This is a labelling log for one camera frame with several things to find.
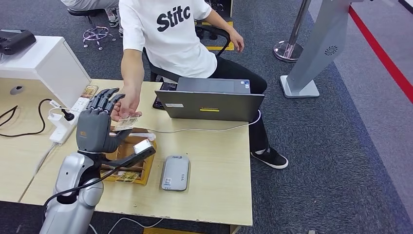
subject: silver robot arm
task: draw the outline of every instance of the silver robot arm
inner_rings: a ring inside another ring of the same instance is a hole
[[[76,130],[77,153],[66,156],[57,175],[53,195],[44,204],[45,216],[40,234],[85,234],[94,209],[103,194],[105,178],[120,167],[131,167],[153,155],[155,149],[149,140],[134,145],[130,156],[110,161],[103,153],[114,152],[131,130],[110,136],[110,114],[114,104],[125,95],[109,98],[119,89],[105,89],[91,99],[79,115]],[[101,165],[114,167],[103,177]]]
[[[67,156],[59,170],[53,194],[76,187],[85,171],[93,166],[94,162],[79,153]],[[91,183],[99,178],[92,178],[85,184]],[[83,234],[87,232],[95,206],[103,194],[103,183],[98,182],[92,186],[81,189],[70,203],[67,196],[52,199],[46,211],[46,219],[40,230],[41,234]]]

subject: laptop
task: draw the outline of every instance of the laptop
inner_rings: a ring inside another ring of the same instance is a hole
[[[189,119],[253,122],[264,99],[264,95],[250,94],[249,81],[239,79],[179,78],[176,91],[155,90],[155,93],[171,118]]]

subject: small white device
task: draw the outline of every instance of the small white device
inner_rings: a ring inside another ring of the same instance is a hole
[[[187,189],[189,158],[187,156],[168,156],[161,176],[164,190],[184,191]]]

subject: person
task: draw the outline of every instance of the person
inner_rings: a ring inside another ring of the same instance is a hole
[[[116,28],[120,24],[119,20],[119,0],[60,0],[65,6],[74,11],[89,11],[104,9],[108,15],[109,26]],[[122,25],[119,26],[119,36],[123,37]]]
[[[260,76],[233,61],[216,57],[200,43],[195,20],[224,29],[236,50],[244,49],[243,37],[204,0],[122,0],[119,11],[124,28],[121,73],[126,96],[117,103],[113,120],[142,114],[136,109],[144,78],[144,47],[153,65],[182,77],[242,78],[250,80],[251,93],[262,94],[266,90],[266,81]],[[249,126],[249,136],[253,157],[276,169],[287,167],[288,160],[269,146],[262,118]]]

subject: cardboard box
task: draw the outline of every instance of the cardboard box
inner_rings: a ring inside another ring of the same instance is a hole
[[[146,129],[133,128],[133,133],[148,133]],[[125,158],[133,153],[133,146],[143,140],[146,137],[141,136],[128,136],[124,142],[118,147],[118,149],[111,153],[106,154],[106,158],[109,160],[116,160]],[[153,147],[156,150],[156,142],[151,141]],[[105,181],[115,181],[115,182],[126,182],[126,183],[137,183],[146,185],[149,178],[150,169],[152,167],[153,158],[156,154],[146,158],[145,160],[138,162],[130,168],[120,168],[118,172],[105,179]],[[112,170],[113,167],[102,165],[100,175],[103,176],[106,172]]]

